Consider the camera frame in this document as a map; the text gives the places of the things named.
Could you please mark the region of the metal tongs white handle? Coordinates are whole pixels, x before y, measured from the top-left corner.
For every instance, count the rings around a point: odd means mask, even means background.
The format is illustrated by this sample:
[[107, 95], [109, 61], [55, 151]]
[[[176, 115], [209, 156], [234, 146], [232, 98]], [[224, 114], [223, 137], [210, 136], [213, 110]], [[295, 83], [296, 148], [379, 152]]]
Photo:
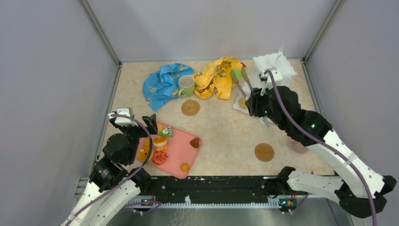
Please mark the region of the metal tongs white handle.
[[235, 109], [237, 111], [241, 111], [241, 112], [249, 115], [249, 109], [248, 108], [247, 109], [241, 109], [239, 107], [239, 104], [238, 104], [239, 100], [241, 98], [243, 98], [243, 97], [246, 98], [246, 101], [249, 99], [250, 94], [251, 94], [251, 88], [252, 88], [252, 86], [250, 84], [250, 80], [249, 80], [249, 78], [248, 78], [248, 76], [246, 74], [246, 70], [245, 70], [244, 66], [241, 67], [241, 73], [242, 73], [242, 78], [238, 81], [235, 78], [235, 75], [233, 73], [233, 69], [231, 69], [231, 80], [232, 80], [232, 83], [239, 90], [239, 94], [237, 95], [237, 97], [235, 99], [235, 102], [233, 104], [233, 109]]

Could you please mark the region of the round tan muffin cake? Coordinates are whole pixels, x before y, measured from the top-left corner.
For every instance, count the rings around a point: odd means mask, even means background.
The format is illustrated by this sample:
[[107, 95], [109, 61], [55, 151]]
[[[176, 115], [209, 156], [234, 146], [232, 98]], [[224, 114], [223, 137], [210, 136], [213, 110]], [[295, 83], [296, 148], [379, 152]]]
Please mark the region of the round tan muffin cake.
[[241, 98], [241, 99], [239, 100], [238, 104], [239, 104], [239, 107], [240, 107], [241, 109], [247, 109], [247, 106], [246, 106], [246, 98], [245, 98], [245, 97]]

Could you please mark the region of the green round macaron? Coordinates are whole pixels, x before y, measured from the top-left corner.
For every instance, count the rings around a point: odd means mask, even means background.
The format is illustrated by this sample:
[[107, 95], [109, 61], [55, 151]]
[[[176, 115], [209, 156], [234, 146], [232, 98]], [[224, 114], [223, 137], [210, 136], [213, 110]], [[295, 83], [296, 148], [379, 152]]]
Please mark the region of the green round macaron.
[[233, 73], [235, 75], [235, 78], [239, 81], [242, 78], [242, 73], [241, 69], [235, 68], [233, 69]]

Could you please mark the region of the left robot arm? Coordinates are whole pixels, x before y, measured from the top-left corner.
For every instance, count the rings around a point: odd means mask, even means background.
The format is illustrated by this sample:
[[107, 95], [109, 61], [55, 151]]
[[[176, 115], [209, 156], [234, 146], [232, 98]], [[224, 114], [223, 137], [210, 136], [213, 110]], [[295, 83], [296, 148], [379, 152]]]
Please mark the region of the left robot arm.
[[158, 133], [156, 114], [143, 116], [142, 120], [144, 123], [130, 114], [109, 114], [109, 122], [120, 132], [108, 138], [104, 156], [94, 165], [64, 226], [105, 226], [133, 197], [150, 191], [151, 176], [144, 169], [149, 156], [138, 168], [125, 168], [135, 162], [140, 139], [148, 138], [153, 146], [152, 135]]

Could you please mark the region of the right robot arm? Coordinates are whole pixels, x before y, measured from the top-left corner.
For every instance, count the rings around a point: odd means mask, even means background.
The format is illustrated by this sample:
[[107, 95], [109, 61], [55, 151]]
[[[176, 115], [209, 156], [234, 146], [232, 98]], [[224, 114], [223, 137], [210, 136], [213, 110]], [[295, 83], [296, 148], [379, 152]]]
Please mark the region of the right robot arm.
[[277, 176], [276, 188], [282, 194], [301, 191], [338, 203], [358, 218], [383, 211], [397, 181], [369, 168], [339, 138], [332, 125], [318, 112], [305, 110], [298, 95], [286, 86], [255, 88], [246, 101], [249, 114], [271, 120], [287, 136], [324, 159], [336, 176], [325, 177], [284, 167]]

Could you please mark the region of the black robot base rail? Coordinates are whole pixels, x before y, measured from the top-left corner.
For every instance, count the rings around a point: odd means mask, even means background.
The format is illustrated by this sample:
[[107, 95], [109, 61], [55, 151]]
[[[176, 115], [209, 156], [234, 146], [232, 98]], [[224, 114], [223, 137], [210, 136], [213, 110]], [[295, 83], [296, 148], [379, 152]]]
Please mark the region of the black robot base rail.
[[178, 179], [157, 176], [139, 182], [141, 196], [162, 204], [267, 203], [271, 198], [296, 198], [305, 192], [294, 192], [285, 182], [267, 176], [190, 176]]

